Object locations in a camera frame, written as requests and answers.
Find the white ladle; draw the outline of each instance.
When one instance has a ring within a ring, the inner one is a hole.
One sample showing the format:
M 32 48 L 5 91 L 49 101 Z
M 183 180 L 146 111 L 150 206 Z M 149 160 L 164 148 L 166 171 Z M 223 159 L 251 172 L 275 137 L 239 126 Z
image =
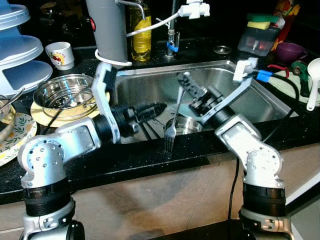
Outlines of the white ladle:
M 308 73 L 312 78 L 312 87 L 310 91 L 310 96 L 306 109 L 308 111 L 313 111 L 316 105 L 317 93 L 318 93 L 318 83 L 320 81 L 320 58 L 314 59 L 308 65 Z

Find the floral plate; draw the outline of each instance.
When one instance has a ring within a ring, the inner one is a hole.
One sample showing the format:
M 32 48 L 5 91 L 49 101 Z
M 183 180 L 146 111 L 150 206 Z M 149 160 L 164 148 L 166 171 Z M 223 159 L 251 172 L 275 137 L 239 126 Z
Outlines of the floral plate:
M 10 135 L 0 142 L 0 167 L 18 155 L 24 143 L 36 135 L 37 123 L 27 114 L 17 112 Z

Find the granite countertop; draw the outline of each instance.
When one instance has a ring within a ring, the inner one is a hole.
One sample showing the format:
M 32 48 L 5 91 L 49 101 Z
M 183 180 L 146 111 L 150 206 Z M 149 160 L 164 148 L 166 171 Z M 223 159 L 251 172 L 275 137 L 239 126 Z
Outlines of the granite countertop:
M 184 40 L 180 43 L 180 52 L 175 59 L 167 61 L 162 44 L 157 43 L 153 48 L 153 57 L 148 63 L 135 62 L 126 69 L 152 68 L 160 66 L 199 63 L 217 60 L 230 60 L 234 63 L 240 59 L 254 57 L 240 52 L 236 46 L 230 54 L 218 55 L 213 52 L 213 46 L 218 41 L 212 39 Z M 77 59 L 76 66 L 67 71 L 53 72 L 52 77 L 65 74 L 87 74 L 93 76 L 99 63 L 94 59 L 94 48 L 78 48 L 74 51 Z M 273 54 L 261 57 L 259 69 L 266 69 L 274 63 Z M 264 84 L 270 92 L 294 109 L 298 114 L 289 118 L 283 126 L 269 139 L 268 144 L 277 150 L 285 150 L 319 142 L 320 114 L 319 107 L 314 111 L 306 111 L 306 105 L 296 104 L 295 101 L 278 91 L 270 84 Z M 29 113 L 33 93 L 25 94 L 14 106 L 17 112 Z M 262 137 L 267 136 L 280 120 L 255 123 Z M 44 131 L 38 124 L 37 134 Z M 205 156 L 225 153 L 228 150 L 216 138 L 214 131 L 181 135 L 176 137 L 175 149 L 171 159 L 164 155 L 162 139 L 141 141 L 130 144 L 104 144 L 100 149 L 85 156 L 70 160 L 66 166 L 70 191 L 91 188 L 95 186 L 135 179 L 175 170 L 181 170 L 209 164 Z M 22 201 L 20 178 L 25 174 L 17 159 L 0 167 L 0 204 Z

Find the cooking oil bottle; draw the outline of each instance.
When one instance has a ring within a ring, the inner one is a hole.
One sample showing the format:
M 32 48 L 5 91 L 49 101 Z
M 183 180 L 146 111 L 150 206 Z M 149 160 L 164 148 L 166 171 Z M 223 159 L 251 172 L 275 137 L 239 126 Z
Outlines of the cooking oil bottle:
M 147 6 L 147 0 L 134 0 L 134 2 L 143 6 L 145 20 L 142 19 L 141 12 L 137 7 L 130 6 L 130 32 L 151 26 L 151 14 Z M 141 32 L 130 38 L 133 60 L 140 62 L 148 61 L 151 56 L 151 30 Z

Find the dish towel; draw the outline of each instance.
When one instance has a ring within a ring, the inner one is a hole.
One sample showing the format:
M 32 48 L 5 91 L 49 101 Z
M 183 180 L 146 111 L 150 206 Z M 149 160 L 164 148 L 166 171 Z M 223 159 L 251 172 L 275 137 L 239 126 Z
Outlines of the dish towel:
M 280 75 L 280 76 L 283 76 L 283 77 L 286 76 L 286 72 L 285 71 L 279 71 L 276 74 Z M 299 93 L 300 93 L 300 89 L 301 89 L 300 77 L 297 76 L 297 75 L 294 75 L 292 72 L 290 72 L 288 79 L 296 85 L 296 87 L 298 88 Z M 296 98 L 296 94 L 295 94 L 294 89 L 292 88 L 291 85 L 289 85 L 285 81 L 282 81 L 282 80 L 277 79 L 275 77 L 270 77 L 269 83 L 272 86 L 274 86 L 275 88 L 277 88 L 278 90 L 280 90 L 281 92 L 283 92 L 284 94 L 288 95 L 289 97 Z M 310 76 L 308 77 L 308 85 L 309 85 L 309 90 L 311 90 L 312 79 L 311 79 Z M 304 96 L 299 95 L 299 101 L 300 102 L 308 103 L 308 100 L 309 100 L 308 97 L 304 97 Z M 320 106 L 320 94 L 319 94 L 319 92 L 317 92 L 315 106 L 317 106 L 317 107 Z

